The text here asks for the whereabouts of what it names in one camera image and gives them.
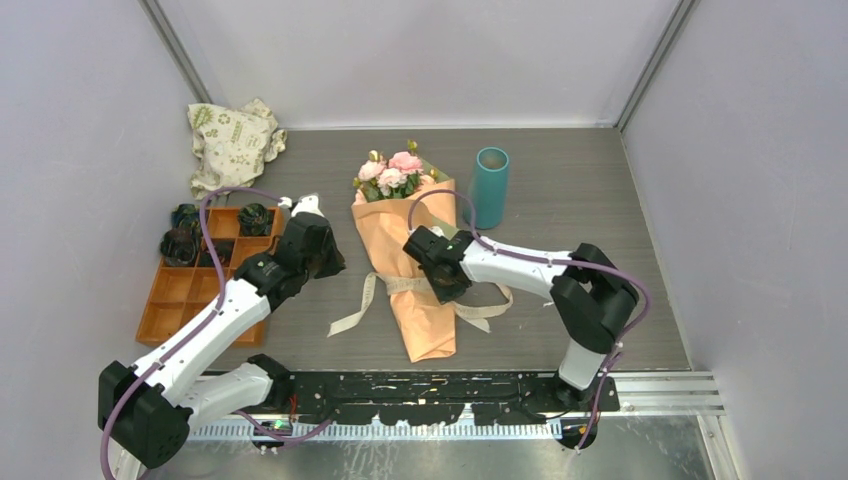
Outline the pink flower bouquet orange paper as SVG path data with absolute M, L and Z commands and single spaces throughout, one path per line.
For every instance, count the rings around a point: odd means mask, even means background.
M 403 251 L 413 225 L 456 224 L 455 201 L 432 195 L 413 206 L 421 194 L 452 190 L 455 182 L 433 169 L 420 156 L 417 143 L 386 156 L 376 150 L 360 166 L 354 179 L 352 214 L 373 270 L 385 278 L 422 279 L 419 264 Z M 428 284 L 389 295 L 392 313 L 411 362 L 440 359 L 456 353 L 456 314 L 436 299 Z

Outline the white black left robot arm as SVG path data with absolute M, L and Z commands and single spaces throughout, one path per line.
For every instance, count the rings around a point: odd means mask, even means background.
M 119 446 L 147 469 L 167 463 L 188 435 L 249 406 L 277 413 L 290 403 L 288 370 L 259 354 L 209 383 L 200 376 L 245 331 L 265 320 L 310 279 L 345 267 L 329 221 L 302 204 L 272 250 L 242 262 L 221 292 L 161 346 L 130 366 L 108 365 L 98 380 L 101 469 L 112 478 L 109 449 Z

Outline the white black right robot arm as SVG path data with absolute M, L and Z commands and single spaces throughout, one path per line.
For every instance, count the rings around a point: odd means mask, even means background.
M 618 270 L 598 247 L 540 251 L 496 242 L 468 230 L 446 237 L 417 227 L 403 246 L 440 303 L 461 297 L 476 283 L 533 293 L 552 303 L 569 336 L 554 390 L 567 410 L 582 409 L 594 396 L 597 375 L 611 363 L 645 286 Z

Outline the beige satin ribbon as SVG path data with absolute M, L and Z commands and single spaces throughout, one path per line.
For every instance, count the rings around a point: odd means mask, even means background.
M 432 293 L 429 283 L 424 278 L 392 277 L 371 272 L 365 277 L 360 309 L 353 314 L 332 322 L 327 337 L 351 330 L 360 323 L 373 302 L 377 280 L 381 280 L 385 284 L 388 295 L 407 291 Z M 462 320 L 486 333 L 490 333 L 491 327 L 488 320 L 492 317 L 503 315 L 514 303 L 513 294 L 508 287 L 501 284 L 496 284 L 496 287 L 505 298 L 505 303 L 490 306 L 468 306 L 451 301 L 449 305 L 452 306 L 455 314 Z

